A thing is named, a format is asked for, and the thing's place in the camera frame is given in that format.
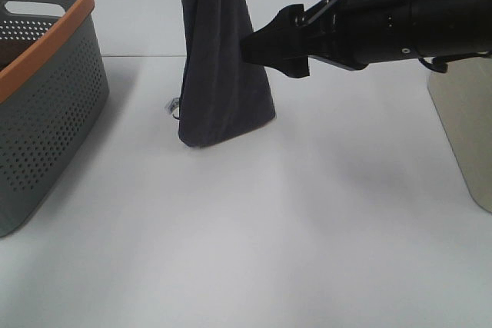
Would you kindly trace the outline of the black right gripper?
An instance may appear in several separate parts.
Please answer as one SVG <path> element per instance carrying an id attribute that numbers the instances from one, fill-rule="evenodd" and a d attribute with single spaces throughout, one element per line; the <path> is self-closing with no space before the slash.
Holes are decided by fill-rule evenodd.
<path id="1" fill-rule="evenodd" d="M 241 40 L 241 56 L 247 63 L 273 68 L 288 77 L 310 75 L 304 53 L 349 71 L 409 59 L 414 56 L 411 3 L 323 0 L 306 11 L 302 4 L 289 5 Z"/>

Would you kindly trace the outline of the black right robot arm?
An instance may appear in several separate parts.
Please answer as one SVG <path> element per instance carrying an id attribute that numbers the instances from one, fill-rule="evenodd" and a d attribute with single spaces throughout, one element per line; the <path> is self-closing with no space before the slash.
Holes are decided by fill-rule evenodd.
<path id="1" fill-rule="evenodd" d="M 290 78 L 316 59 L 348 71 L 418 60 L 444 73 L 452 61 L 491 56 L 491 0 L 320 0 L 289 5 L 241 40 L 242 59 Z"/>

